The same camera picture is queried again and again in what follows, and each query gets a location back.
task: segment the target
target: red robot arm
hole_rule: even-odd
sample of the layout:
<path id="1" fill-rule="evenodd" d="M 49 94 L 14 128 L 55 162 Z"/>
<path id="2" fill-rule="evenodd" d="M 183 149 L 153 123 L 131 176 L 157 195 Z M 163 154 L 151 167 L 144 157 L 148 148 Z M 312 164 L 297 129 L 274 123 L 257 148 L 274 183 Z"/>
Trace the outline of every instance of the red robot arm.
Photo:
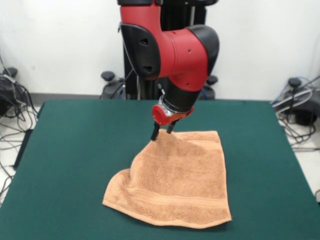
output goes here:
<path id="1" fill-rule="evenodd" d="M 136 74 L 146 80 L 169 78 L 152 115 L 155 128 L 170 125 L 170 133 L 194 109 L 218 57 L 218 35 L 205 25 L 162 31 L 161 0 L 118 0 L 118 4 L 124 47 Z"/>

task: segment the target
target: floor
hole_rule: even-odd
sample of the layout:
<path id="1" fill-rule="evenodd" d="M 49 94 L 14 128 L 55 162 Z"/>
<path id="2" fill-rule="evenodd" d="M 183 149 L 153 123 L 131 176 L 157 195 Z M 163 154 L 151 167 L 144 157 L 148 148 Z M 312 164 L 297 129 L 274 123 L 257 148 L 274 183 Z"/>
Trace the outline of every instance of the floor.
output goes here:
<path id="1" fill-rule="evenodd" d="M 26 122 L 20 123 L 20 127 L 24 130 L 28 129 L 31 126 L 31 120 L 29 119 L 28 115 L 25 114 L 25 118 L 26 118 Z M 32 117 L 32 123 L 33 123 L 32 125 L 35 126 L 35 119 L 33 117 Z M 8 127 L 4 127 L 3 125 L 7 125 L 15 129 L 19 128 L 17 125 L 16 119 L 1 118 L 0 119 L 0 139 L 2 138 L 1 135 L 5 136 L 8 134 L 17 133 L 16 130 L 9 129 Z M 296 147 L 320 148 L 320 120 L 318 120 L 315 123 L 315 125 L 318 131 L 306 143 Z M 309 128 L 302 127 L 299 125 L 293 125 L 291 127 L 301 134 L 306 134 L 309 131 Z M 21 145 L 23 137 L 24 137 L 23 133 L 18 133 L 16 135 L 8 136 L 5 138 L 5 140 L 10 141 L 10 143 L 4 141 L 4 139 L 0 140 L 0 161 L 2 165 L 5 167 L 6 171 L 11 176 L 14 176 L 15 174 L 15 171 L 11 166 L 16 161 L 16 157 L 20 149 L 19 145 Z M 312 193 L 315 195 L 315 193 L 320 190 L 320 151 L 297 152 L 295 153 L 295 155 L 307 179 L 310 189 Z M 0 192 L 7 178 L 8 178 L 7 174 L 3 170 L 0 170 Z M 10 184 L 10 182 L 11 182 L 11 179 L 8 178 L 6 181 L 5 187 L 7 187 Z M 5 199 L 6 192 L 0 197 L 0 206 Z M 317 194 L 316 200 L 320 202 L 320 193 Z"/>

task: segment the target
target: table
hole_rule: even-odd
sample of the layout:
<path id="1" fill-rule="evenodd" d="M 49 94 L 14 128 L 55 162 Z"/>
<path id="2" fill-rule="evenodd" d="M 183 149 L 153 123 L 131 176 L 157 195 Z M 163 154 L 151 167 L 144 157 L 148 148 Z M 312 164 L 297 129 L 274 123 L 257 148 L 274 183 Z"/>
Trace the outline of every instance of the table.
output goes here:
<path id="1" fill-rule="evenodd" d="M 320 239 L 320 208 L 263 101 L 201 101 L 175 128 L 219 132 L 232 222 L 155 227 L 103 206 L 111 177 L 149 142 L 153 104 L 46 102 L 0 209 L 1 240 Z"/>

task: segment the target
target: towel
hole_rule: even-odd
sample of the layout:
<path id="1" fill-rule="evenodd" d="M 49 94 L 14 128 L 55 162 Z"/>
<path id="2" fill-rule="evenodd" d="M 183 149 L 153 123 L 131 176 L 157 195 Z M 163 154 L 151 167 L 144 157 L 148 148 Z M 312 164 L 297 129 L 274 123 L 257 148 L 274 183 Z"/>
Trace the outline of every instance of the towel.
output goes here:
<path id="1" fill-rule="evenodd" d="M 160 130 L 131 168 L 110 180 L 102 203 L 156 226 L 204 229 L 231 221 L 218 133 Z"/>

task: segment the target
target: white wall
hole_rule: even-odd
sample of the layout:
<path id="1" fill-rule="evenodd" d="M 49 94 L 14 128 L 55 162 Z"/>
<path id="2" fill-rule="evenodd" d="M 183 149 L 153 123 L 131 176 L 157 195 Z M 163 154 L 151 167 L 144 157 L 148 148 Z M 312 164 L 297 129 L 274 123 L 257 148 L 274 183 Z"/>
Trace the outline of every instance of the white wall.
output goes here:
<path id="1" fill-rule="evenodd" d="M 102 71 L 123 75 L 119 22 L 116 0 L 0 0 L 2 57 L 30 92 L 98 95 Z M 207 25 L 221 41 L 218 98 L 269 100 L 320 73 L 319 0 L 220 0 Z"/>

